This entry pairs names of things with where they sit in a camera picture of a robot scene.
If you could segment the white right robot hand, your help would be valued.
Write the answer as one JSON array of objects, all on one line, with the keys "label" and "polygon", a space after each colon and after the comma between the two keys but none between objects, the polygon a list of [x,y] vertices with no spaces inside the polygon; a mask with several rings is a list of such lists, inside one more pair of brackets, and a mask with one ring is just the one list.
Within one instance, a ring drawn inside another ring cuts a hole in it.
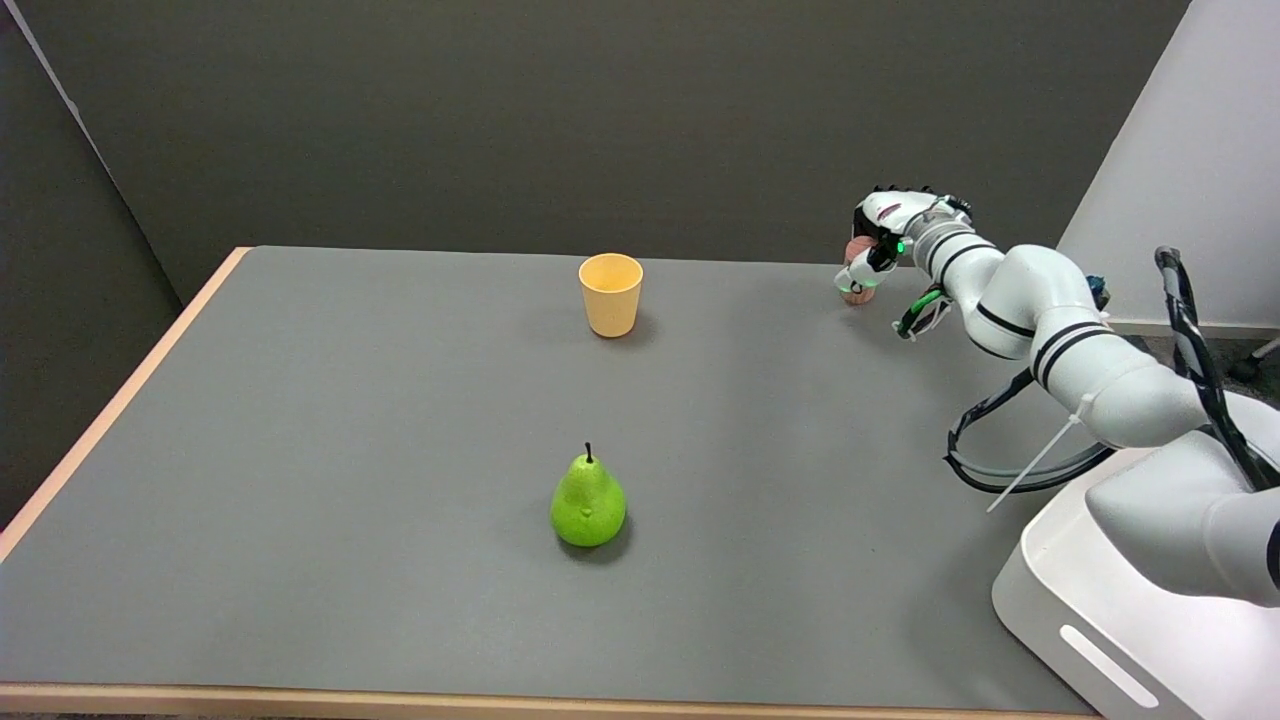
[{"label": "white right robot hand", "polygon": [[937,193],[896,184],[876,186],[854,210],[852,238],[846,245],[844,266],[835,278],[840,296],[849,305],[872,300],[876,287],[914,243],[906,237],[909,222],[927,210],[940,209],[972,224],[972,205],[951,193]]}]

